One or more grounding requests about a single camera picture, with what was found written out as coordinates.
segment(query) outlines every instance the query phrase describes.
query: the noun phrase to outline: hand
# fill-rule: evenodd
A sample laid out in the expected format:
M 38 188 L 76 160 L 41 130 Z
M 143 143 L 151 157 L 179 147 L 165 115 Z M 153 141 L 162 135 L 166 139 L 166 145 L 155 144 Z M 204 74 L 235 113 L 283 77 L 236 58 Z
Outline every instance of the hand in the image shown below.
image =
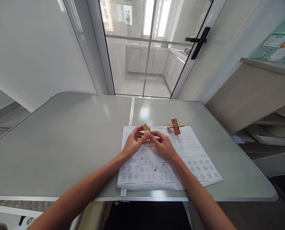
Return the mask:
M 140 146 L 150 137 L 148 133 L 144 134 L 141 132 L 143 130 L 144 129 L 142 126 L 137 126 L 133 132 L 129 134 L 121 153 L 126 154 L 128 157 L 131 157 L 138 151 Z
M 150 135 L 150 141 L 155 144 L 155 147 L 161 152 L 161 154 L 165 155 L 167 158 L 177 155 L 167 135 L 157 130 L 152 130 L 152 134 L 153 135 Z

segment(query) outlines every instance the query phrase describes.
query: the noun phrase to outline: forearm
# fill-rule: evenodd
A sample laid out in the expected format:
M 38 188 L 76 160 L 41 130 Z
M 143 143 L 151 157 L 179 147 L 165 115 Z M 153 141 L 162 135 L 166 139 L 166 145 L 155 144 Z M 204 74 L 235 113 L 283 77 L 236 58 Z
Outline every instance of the forearm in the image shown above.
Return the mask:
M 126 154 L 119 154 L 54 202 L 29 228 L 37 229 L 60 229 L 61 226 L 69 225 L 86 206 L 96 197 L 105 183 L 118 171 L 128 160 Z
M 179 155 L 170 157 L 169 162 L 179 174 L 206 229 L 235 229 L 216 201 L 191 173 Z

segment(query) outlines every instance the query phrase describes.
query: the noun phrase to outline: left hand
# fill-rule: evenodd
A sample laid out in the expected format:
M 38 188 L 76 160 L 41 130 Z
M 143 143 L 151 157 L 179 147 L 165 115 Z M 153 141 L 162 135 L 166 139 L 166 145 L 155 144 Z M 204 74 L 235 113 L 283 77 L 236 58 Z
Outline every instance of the left hand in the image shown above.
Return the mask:
M 144 129 L 142 126 L 137 126 L 133 132 L 129 134 L 121 153 L 126 154 L 128 157 L 131 157 L 138 151 L 143 142 L 146 142 L 150 138 L 150 135 L 148 133 L 144 134 L 141 132 L 143 130 Z

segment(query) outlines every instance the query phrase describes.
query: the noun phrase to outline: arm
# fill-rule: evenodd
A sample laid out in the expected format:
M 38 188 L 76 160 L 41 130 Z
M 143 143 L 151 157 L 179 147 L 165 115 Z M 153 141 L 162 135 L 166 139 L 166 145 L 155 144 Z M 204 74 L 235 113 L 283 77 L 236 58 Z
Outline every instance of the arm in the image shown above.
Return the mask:
M 152 131 L 152 133 L 159 138 L 151 135 L 150 140 L 154 142 L 155 147 L 167 157 L 169 163 L 177 171 L 205 228 L 211 230 L 236 229 L 216 201 L 184 164 L 169 137 L 159 131 Z
M 116 158 L 63 194 L 35 220 L 29 230 L 61 229 L 69 226 L 74 218 L 96 197 L 106 182 L 149 138 L 149 134 L 144 135 L 140 132 L 142 130 L 142 126 L 136 127 L 130 133 L 122 152 Z

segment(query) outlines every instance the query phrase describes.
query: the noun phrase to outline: right hand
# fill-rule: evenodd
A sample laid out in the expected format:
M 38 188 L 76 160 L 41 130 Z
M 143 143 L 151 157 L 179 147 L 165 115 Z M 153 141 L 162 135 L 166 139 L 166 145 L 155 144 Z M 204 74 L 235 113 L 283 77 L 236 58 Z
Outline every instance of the right hand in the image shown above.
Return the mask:
M 153 135 L 150 135 L 150 141 L 155 144 L 155 147 L 161 152 L 161 154 L 165 155 L 167 158 L 177 155 L 167 135 L 157 130 L 152 130 L 152 134 Z

